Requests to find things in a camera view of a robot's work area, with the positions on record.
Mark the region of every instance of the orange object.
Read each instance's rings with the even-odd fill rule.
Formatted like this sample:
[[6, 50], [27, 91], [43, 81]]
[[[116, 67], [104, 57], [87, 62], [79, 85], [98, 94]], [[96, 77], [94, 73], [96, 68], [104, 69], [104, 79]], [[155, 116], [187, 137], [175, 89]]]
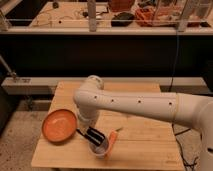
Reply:
[[109, 0], [109, 9], [112, 12], [130, 11], [135, 0]]
[[106, 156], [108, 156], [112, 150], [113, 145], [115, 144], [115, 141], [117, 140], [118, 132], [112, 131], [109, 135], [109, 147], [106, 151]]
[[146, 9], [139, 8], [135, 11], [136, 23], [140, 26], [152, 26], [153, 16], [154, 10], [151, 6]]
[[72, 111], [66, 109], [50, 113], [42, 125], [42, 133], [50, 142], [62, 142], [70, 138], [76, 131], [77, 119]]

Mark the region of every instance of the cup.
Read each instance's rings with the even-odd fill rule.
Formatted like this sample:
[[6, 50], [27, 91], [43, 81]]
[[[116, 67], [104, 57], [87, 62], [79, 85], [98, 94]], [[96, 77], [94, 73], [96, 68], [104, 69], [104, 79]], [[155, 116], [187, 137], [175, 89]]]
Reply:
[[104, 158], [108, 152], [109, 140], [105, 138], [100, 146], [96, 146], [95, 144], [89, 143], [89, 147], [96, 157]]

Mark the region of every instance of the black cable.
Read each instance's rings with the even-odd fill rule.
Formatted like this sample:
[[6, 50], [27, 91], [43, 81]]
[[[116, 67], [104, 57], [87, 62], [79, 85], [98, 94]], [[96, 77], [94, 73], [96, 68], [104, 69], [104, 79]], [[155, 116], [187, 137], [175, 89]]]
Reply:
[[32, 111], [33, 110], [33, 107], [34, 107], [34, 100], [32, 98], [32, 96], [30, 95], [24, 95], [24, 99], [25, 99], [25, 103], [27, 105], [27, 109], [28, 111]]
[[175, 133], [175, 136], [178, 136], [178, 135], [184, 134], [184, 133], [186, 133], [186, 132], [188, 132], [188, 131], [190, 131], [190, 130], [191, 130], [190, 128], [185, 129], [185, 130], [183, 130], [183, 131], [180, 131], [180, 132], [178, 132], [178, 133]]
[[182, 147], [180, 141], [178, 141], [177, 139], [176, 139], [176, 141], [177, 141], [178, 146], [179, 146], [179, 149], [180, 149], [180, 155], [181, 155], [181, 158], [182, 158], [182, 160], [183, 160], [183, 165], [184, 165], [185, 170], [187, 171], [187, 168], [190, 168], [191, 171], [195, 171], [195, 166], [197, 165], [198, 156], [196, 156], [196, 157], [194, 158], [193, 163], [190, 164], [190, 163], [185, 159], [185, 157], [184, 157], [183, 147]]
[[178, 61], [178, 58], [179, 58], [180, 38], [179, 38], [178, 30], [176, 30], [176, 38], [177, 38], [177, 40], [176, 40], [176, 55], [175, 55], [175, 59], [174, 59], [173, 67], [172, 67], [172, 80], [171, 80], [171, 83], [170, 83], [170, 86], [169, 86], [169, 89], [168, 89], [169, 92], [172, 91], [177, 61]]

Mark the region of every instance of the wooden table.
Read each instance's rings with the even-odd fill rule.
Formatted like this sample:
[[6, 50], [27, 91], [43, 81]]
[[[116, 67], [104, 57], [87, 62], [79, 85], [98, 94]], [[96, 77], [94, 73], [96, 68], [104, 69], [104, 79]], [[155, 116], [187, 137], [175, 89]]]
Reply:
[[[60, 82], [49, 113], [57, 109], [76, 112], [73, 92], [80, 82]], [[114, 91], [159, 92], [158, 84], [106, 82], [105, 89]], [[183, 171], [183, 164], [171, 124], [101, 111], [96, 128], [109, 135], [123, 127], [108, 158], [96, 158], [88, 142], [75, 134], [67, 143], [53, 145], [41, 135], [33, 159], [33, 167]]]
[[[96, 6], [98, 4], [107, 6], [107, 3], [97, 3]], [[56, 9], [52, 8], [52, 2], [47, 2], [30, 27], [88, 28], [88, 19], [82, 16], [82, 12], [85, 10], [87, 10], [86, 2], [59, 2], [59, 8]], [[110, 28], [111, 19], [118, 13], [110, 10], [109, 13], [104, 13], [102, 19], [98, 21], [97, 27]], [[128, 27], [140, 28], [135, 21]]]
[[210, 12], [208, 18], [207, 18], [208, 24], [213, 27], [213, 10]]

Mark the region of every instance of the wire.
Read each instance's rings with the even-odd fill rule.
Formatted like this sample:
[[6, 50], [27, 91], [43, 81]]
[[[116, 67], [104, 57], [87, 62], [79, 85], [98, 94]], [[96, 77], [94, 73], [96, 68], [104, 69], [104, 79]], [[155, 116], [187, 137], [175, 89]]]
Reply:
[[50, 12], [50, 11], [53, 11], [53, 10], [55, 10], [55, 8], [47, 9], [47, 10], [39, 12], [38, 15], [42, 14], [42, 13]]
[[185, 170], [187, 171], [187, 168], [190, 168], [191, 171], [195, 171], [195, 166], [197, 165], [198, 156], [196, 156], [194, 158], [194, 161], [193, 161], [192, 164], [189, 164], [188, 161], [184, 158], [183, 148], [182, 148], [182, 145], [181, 145], [180, 141], [178, 141], [177, 139], [176, 139], [176, 141], [177, 141], [179, 149], [180, 149], [180, 155], [181, 155], [181, 158], [183, 160], [183, 164], [184, 164]]
[[184, 133], [186, 133], [186, 132], [188, 132], [188, 131], [190, 131], [190, 130], [191, 130], [190, 128], [185, 129], [185, 130], [183, 130], [183, 131], [180, 131], [180, 132], [178, 132], [178, 133], [175, 133], [175, 136], [178, 136], [178, 135], [184, 134]]
[[[36, 16], [36, 18], [35, 18], [36, 25], [33, 25], [34, 27], [40, 27], [40, 26], [46, 26], [46, 25], [50, 25], [52, 27], [52, 15], [50, 13], [46, 12], [46, 11], [41, 12]], [[48, 18], [47, 19], [39, 19], [38, 17], [39, 16], [41, 17], [41, 15], [44, 15], [43, 18], [46, 18], [46, 17], [48, 17]]]
[[28, 94], [24, 95], [24, 99], [25, 99], [28, 111], [32, 111], [33, 107], [35, 106], [32, 96]]
[[169, 92], [172, 91], [177, 61], [178, 61], [178, 58], [179, 58], [180, 38], [179, 38], [179, 34], [178, 34], [178, 29], [176, 29], [176, 38], [177, 38], [176, 39], [176, 55], [175, 55], [175, 59], [174, 59], [173, 67], [172, 67], [172, 80], [171, 80], [171, 83], [170, 83], [170, 86], [169, 86], [169, 90], [168, 90]]
[[81, 8], [80, 10], [75, 10], [75, 11], [73, 12], [73, 14], [74, 14], [74, 16], [75, 16], [75, 19], [79, 20], [79, 19], [85, 18], [85, 17], [83, 16], [83, 12], [85, 12], [86, 9], [87, 9], [87, 8]]
[[65, 19], [65, 18], [69, 18], [69, 19], [72, 19], [72, 20], [73, 20], [73, 18], [72, 18], [71, 16], [69, 16], [69, 15], [65, 15], [65, 16], [63, 16], [63, 17], [60, 17], [59, 20]]

